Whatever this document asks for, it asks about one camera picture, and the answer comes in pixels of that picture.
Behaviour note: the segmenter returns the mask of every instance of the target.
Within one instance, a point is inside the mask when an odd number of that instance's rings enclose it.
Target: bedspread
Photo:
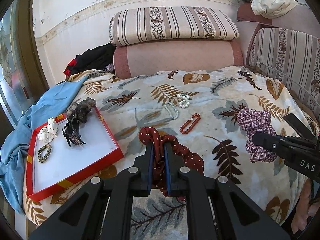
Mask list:
[[[142,127],[155,127],[160,135],[171,134],[191,152],[204,160],[204,175],[226,175],[277,223],[282,224],[297,203],[306,177],[284,165],[279,157],[272,163],[249,161],[245,150],[247,137],[237,124],[237,114],[244,108],[268,110],[277,134],[295,135],[283,120],[295,114],[309,124],[303,112],[278,80],[269,79],[239,66],[217,71],[171,71],[120,80],[110,73],[86,71],[70,81],[88,75],[75,100],[91,97],[115,135],[125,158],[98,173],[102,178],[115,176],[133,165],[144,154],[139,141]],[[190,106],[179,108],[177,120],[171,120],[164,103],[177,104],[178,93],[190,95]],[[201,120],[189,134],[180,127],[199,113]],[[91,177],[40,202],[26,197],[23,205],[27,217],[41,224]],[[159,189],[149,198],[134,198],[131,239],[188,239],[185,202],[165,198]]]

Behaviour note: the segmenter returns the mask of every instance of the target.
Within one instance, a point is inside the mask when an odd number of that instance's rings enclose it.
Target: blue cloth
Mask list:
[[[6,138],[0,150],[0,186],[12,208],[22,210],[24,162],[27,156],[31,135],[34,129],[51,117],[62,114],[73,102],[78,91],[87,79],[78,82],[63,82],[42,95],[21,117],[17,128]]]

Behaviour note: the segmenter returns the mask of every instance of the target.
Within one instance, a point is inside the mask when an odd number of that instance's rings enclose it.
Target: striped cushion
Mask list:
[[[295,91],[316,118],[320,117],[320,40],[315,36],[280,28],[258,31],[250,51],[250,66]]]
[[[204,7],[146,7],[118,12],[110,21],[110,42],[116,46],[144,41],[196,38],[232,40],[239,32],[220,10]]]

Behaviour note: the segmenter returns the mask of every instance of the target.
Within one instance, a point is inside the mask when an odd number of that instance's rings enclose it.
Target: red polka dot scrunchie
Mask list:
[[[144,145],[147,145],[149,142],[154,144],[152,188],[159,188],[165,197],[168,197],[168,192],[164,173],[164,143],[171,143],[172,152],[183,158],[185,166],[203,174],[203,159],[198,154],[190,152],[189,148],[186,146],[179,144],[175,136],[169,134],[160,136],[155,128],[144,127],[139,132],[139,139]]]

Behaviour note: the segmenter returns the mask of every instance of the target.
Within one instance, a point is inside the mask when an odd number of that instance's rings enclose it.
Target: red bead bracelet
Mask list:
[[[187,125],[190,124],[190,123],[193,121],[194,118],[196,118],[195,121],[190,125],[190,127],[189,127],[186,131],[184,131],[184,129],[187,127]],[[180,127],[180,133],[182,133],[182,134],[188,134],[189,132],[191,132],[192,129],[193,129],[193,127],[197,124],[197,122],[200,121],[200,119],[201,119],[200,115],[197,114],[197,113],[195,113],[188,121],[186,121],[186,122]]]

